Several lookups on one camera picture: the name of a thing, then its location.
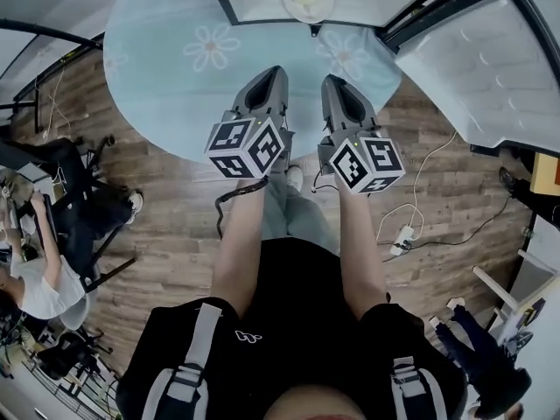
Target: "light blue table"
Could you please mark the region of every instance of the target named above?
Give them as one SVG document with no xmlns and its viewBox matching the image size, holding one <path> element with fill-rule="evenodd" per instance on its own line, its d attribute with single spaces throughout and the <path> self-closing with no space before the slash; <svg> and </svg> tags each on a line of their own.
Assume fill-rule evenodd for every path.
<svg viewBox="0 0 560 420">
<path fill-rule="evenodd" d="M 103 62 L 116 106 L 145 138 L 181 158 L 206 162 L 210 129 L 237 92 L 262 70 L 290 80 L 292 157 L 325 135 L 321 82 L 355 85 L 379 111 L 401 75 L 372 30 L 327 24 L 317 38 L 300 23 L 231 26 L 217 0 L 117 0 Z"/>
</svg>

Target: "white sneaker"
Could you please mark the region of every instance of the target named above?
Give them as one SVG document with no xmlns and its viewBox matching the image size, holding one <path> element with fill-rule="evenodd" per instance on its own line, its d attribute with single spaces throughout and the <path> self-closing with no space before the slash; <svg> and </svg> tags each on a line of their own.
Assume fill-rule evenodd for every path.
<svg viewBox="0 0 560 420">
<path fill-rule="evenodd" d="M 37 230 L 35 221 L 28 214 L 25 214 L 19 220 L 19 225 L 21 226 L 21 229 L 24 231 L 24 233 L 28 235 L 35 235 L 35 230 Z"/>
<path fill-rule="evenodd" d="M 455 311 L 455 308 L 457 306 L 465 306 L 465 300 L 462 297 L 455 297 L 447 302 L 447 308 L 449 308 L 451 311 Z"/>
<path fill-rule="evenodd" d="M 286 172 L 286 179 L 289 186 L 293 186 L 298 192 L 301 192 L 304 186 L 304 172 L 299 166 L 291 165 Z"/>
<path fill-rule="evenodd" d="M 430 325 L 434 327 L 434 330 L 436 329 L 436 327 L 441 324 L 441 320 L 439 320 L 438 316 L 434 316 L 433 318 L 430 319 Z"/>
<path fill-rule="evenodd" d="M 126 221 L 126 223 L 132 224 L 134 222 L 134 219 L 137 217 L 137 214 L 140 212 L 140 210 L 142 210 L 142 207 L 144 206 L 144 198 L 142 194 L 140 194 L 140 192 L 137 192 L 135 190 L 129 196 L 129 201 L 130 204 L 132 204 L 132 215 L 130 216 L 130 219 Z"/>
</svg>

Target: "white shirt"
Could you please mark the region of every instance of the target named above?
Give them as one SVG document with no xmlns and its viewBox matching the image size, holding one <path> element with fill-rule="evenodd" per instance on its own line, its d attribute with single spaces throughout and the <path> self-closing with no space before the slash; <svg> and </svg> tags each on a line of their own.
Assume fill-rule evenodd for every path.
<svg viewBox="0 0 560 420">
<path fill-rule="evenodd" d="M 85 291 L 80 278 L 60 256 L 59 287 L 55 290 L 45 280 L 46 259 L 43 257 L 24 262 L 21 255 L 12 254 L 10 273 L 24 280 L 24 299 L 19 307 L 37 319 L 56 318 L 84 297 Z"/>
</svg>

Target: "black shoe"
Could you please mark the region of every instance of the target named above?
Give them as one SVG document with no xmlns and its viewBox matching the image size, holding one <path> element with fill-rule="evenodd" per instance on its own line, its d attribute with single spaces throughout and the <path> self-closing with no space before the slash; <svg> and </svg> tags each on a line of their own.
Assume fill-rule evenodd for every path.
<svg viewBox="0 0 560 420">
<path fill-rule="evenodd" d="M 504 168 L 503 166 L 500 168 L 500 182 L 510 193 L 514 192 L 516 181 L 517 179 L 514 178 L 506 168 Z"/>
</svg>

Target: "backpack strap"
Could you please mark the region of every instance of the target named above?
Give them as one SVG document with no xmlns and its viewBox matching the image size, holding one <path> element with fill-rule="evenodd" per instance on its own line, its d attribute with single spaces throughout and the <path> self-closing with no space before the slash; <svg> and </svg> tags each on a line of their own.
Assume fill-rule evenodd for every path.
<svg viewBox="0 0 560 420">
<path fill-rule="evenodd" d="M 142 420 L 160 420 L 158 410 L 162 401 L 181 403 L 184 406 L 181 410 L 185 414 L 192 413 L 191 417 L 185 415 L 185 420 L 204 420 L 208 405 L 208 390 L 206 382 L 202 379 L 202 372 L 208 361 L 214 331 L 220 316 L 220 308 L 202 304 L 184 363 L 176 369 L 166 368 L 157 376 L 146 399 Z"/>
<path fill-rule="evenodd" d="M 424 368 L 417 369 L 414 358 L 397 358 L 393 363 L 393 374 L 391 375 L 391 389 L 395 401 L 395 412 L 397 420 L 408 420 L 405 402 L 406 399 L 416 396 L 425 396 L 428 392 L 424 381 L 430 388 L 433 407 L 436 412 L 435 420 L 447 420 L 445 400 L 439 387 L 438 381 Z M 418 418 L 425 418 L 418 413 Z"/>
</svg>

